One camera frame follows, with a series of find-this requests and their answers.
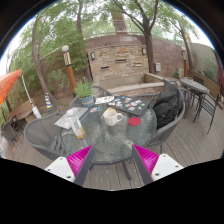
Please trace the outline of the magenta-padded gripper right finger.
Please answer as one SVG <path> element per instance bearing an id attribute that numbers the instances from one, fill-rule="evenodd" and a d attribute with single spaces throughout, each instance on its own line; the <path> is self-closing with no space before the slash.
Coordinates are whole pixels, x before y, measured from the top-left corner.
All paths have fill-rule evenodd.
<path id="1" fill-rule="evenodd" d="M 132 156 L 145 185 L 183 169 L 168 154 L 156 154 L 142 146 L 132 145 Z"/>

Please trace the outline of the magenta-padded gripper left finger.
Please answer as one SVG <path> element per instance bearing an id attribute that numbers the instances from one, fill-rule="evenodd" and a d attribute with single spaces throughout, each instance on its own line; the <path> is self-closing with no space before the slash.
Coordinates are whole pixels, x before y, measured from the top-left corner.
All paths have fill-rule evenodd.
<path id="1" fill-rule="evenodd" d="M 90 145 L 68 157 L 58 157 L 46 168 L 46 171 L 82 186 L 94 154 L 95 149 Z"/>

